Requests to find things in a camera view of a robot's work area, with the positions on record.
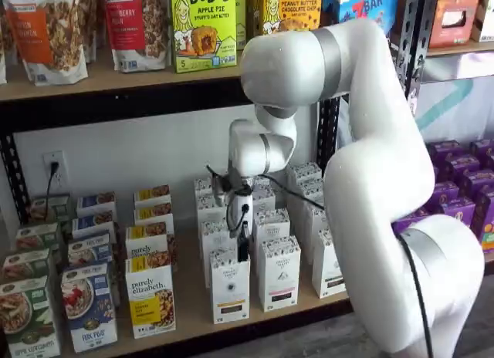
white wall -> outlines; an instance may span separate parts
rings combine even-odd
[[[116,191],[119,221],[129,225],[132,193],[169,184],[174,215],[177,221],[183,221],[194,216],[192,180],[207,174],[206,164],[226,167],[228,126],[238,118],[255,119],[254,107],[19,133],[15,142],[31,197],[46,191],[42,154],[63,150],[74,197]],[[301,109],[296,114],[296,125],[299,136],[293,161],[313,160],[316,107]]]

bobo's peanut butter box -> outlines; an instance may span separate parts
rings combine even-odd
[[[262,0],[262,33],[319,27],[321,0]]]
[[[177,73],[237,63],[235,0],[171,0]]]

red label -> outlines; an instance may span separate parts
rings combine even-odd
[[[141,0],[107,0],[107,22],[112,49],[144,49]]]

power cord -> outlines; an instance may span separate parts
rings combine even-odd
[[[55,177],[55,173],[58,169],[59,169],[58,161],[53,161],[49,165],[49,179],[48,179],[48,187],[46,188],[45,216],[43,218],[43,221],[46,221],[46,218],[48,217],[49,189],[52,187],[52,180],[53,180],[53,177]]]

cartoon illustration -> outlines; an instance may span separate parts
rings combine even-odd
[[[279,28],[279,0],[266,0],[264,12],[264,25],[262,26],[264,34],[272,34]]]

